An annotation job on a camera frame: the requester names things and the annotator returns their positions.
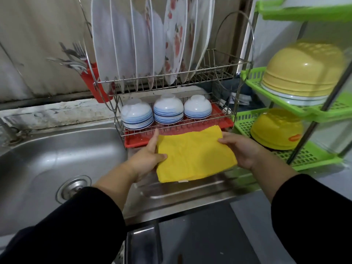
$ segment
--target green plastic shelf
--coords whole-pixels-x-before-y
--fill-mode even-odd
[[[269,93],[261,86],[261,81],[264,75],[266,67],[253,68],[248,75],[246,84],[253,90],[261,93],[262,95],[269,98],[274,103],[278,104],[282,108],[294,113],[302,119],[307,121],[315,121],[319,123],[330,122],[342,119],[352,118],[352,93],[341,93],[337,100],[333,103],[331,108],[324,112],[321,111],[322,104],[318,106],[294,106],[286,103],[280,97]],[[248,71],[242,71],[242,79],[246,78]]]
[[[278,21],[351,21],[352,4],[329,7],[282,8],[284,0],[259,0],[256,10],[264,20]]]
[[[267,110],[268,108],[262,108],[237,113],[235,127],[240,131],[241,134],[249,137],[253,122],[255,122],[261,113]],[[291,155],[292,150],[273,151],[273,153],[279,156],[282,160],[286,161]],[[292,162],[292,167],[295,170],[300,171],[307,168],[315,168],[341,162],[342,158],[339,158],[337,154],[328,153],[327,151],[317,146],[315,143],[308,141],[306,145],[301,149],[295,160]]]

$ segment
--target black sleeve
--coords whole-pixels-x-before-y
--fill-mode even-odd
[[[352,201],[310,176],[299,174],[279,188],[271,218],[297,263],[351,261]]]
[[[126,239],[121,210],[94,187],[83,188],[24,231],[13,238],[0,263],[111,264]]]

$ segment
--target yellow cloth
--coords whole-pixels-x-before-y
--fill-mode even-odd
[[[201,179],[237,164],[232,150],[218,142],[219,126],[200,132],[159,135],[158,153],[168,158],[157,167],[160,182]]]

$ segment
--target stacked yellow bowls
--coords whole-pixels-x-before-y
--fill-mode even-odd
[[[323,99],[331,93],[345,66],[344,54],[337,46],[298,41],[272,57],[262,86],[285,98]]]
[[[251,128],[251,136],[254,140],[274,150],[295,148],[302,133],[302,121],[296,115],[281,108],[272,108],[262,113]]]

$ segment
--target sink drain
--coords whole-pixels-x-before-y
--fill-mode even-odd
[[[91,186],[91,179],[88,176],[82,175],[70,178],[60,186],[56,193],[56,201],[64,204],[73,195],[77,194],[83,187]]]

